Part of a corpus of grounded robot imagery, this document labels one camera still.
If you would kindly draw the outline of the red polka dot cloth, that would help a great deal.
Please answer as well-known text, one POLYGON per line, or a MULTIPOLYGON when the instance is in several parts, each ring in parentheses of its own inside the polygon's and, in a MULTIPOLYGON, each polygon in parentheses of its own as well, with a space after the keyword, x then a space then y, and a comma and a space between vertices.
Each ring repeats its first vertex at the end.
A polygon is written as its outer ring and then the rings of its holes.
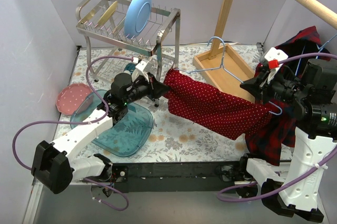
POLYGON ((251 135, 272 118, 270 110, 224 92, 207 83, 193 80, 170 69, 164 84, 171 114, 188 119, 231 140, 251 135))

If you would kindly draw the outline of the red plaid skirt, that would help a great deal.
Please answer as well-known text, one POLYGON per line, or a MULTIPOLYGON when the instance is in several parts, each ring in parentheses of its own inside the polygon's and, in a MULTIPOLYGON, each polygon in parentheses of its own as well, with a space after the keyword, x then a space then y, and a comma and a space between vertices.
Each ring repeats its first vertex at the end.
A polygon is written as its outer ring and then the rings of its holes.
MULTIPOLYGON (((293 57, 318 52, 321 46, 322 42, 317 28, 310 26, 275 48, 293 57)), ((272 102, 280 106, 283 113, 279 116, 273 115, 266 126, 252 135, 245 136, 245 142, 250 154, 274 166, 279 166, 282 146, 294 147, 295 119, 292 115, 292 108, 288 104, 275 99, 272 99, 272 102)))

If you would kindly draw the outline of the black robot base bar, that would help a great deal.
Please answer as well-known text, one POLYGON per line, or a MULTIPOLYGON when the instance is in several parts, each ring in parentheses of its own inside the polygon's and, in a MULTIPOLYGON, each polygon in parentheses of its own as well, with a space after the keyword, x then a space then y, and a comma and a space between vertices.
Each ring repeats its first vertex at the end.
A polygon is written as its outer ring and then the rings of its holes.
POLYGON ((123 192, 220 191, 254 179, 243 161, 115 163, 96 182, 123 192))

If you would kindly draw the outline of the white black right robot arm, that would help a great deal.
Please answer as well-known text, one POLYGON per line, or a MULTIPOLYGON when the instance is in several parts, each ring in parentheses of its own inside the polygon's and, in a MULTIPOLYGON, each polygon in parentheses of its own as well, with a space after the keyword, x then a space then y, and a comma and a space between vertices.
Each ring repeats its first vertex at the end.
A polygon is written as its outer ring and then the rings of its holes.
POLYGON ((279 177, 271 165, 257 158, 238 167, 243 180, 256 180, 262 203, 278 215, 323 221, 317 197, 326 163, 336 154, 335 84, 336 65, 314 58, 308 60, 301 78, 287 80, 279 70, 265 66, 258 76, 241 84, 263 102, 275 98, 293 107, 295 147, 287 177, 279 177))

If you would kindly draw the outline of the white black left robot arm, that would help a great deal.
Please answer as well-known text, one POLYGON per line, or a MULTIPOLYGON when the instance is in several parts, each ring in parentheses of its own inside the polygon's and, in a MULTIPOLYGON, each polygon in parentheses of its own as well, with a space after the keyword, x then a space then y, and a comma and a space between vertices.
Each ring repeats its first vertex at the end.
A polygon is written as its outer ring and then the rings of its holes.
POLYGON ((128 104, 143 97, 158 99, 169 90, 169 86, 156 80, 151 73, 136 79, 128 73, 116 75, 103 101, 82 123, 51 143, 42 141, 37 145, 31 174, 54 194, 64 191, 74 180, 109 181, 113 164, 107 157, 94 154, 76 159, 76 156, 121 121, 128 112, 128 104))

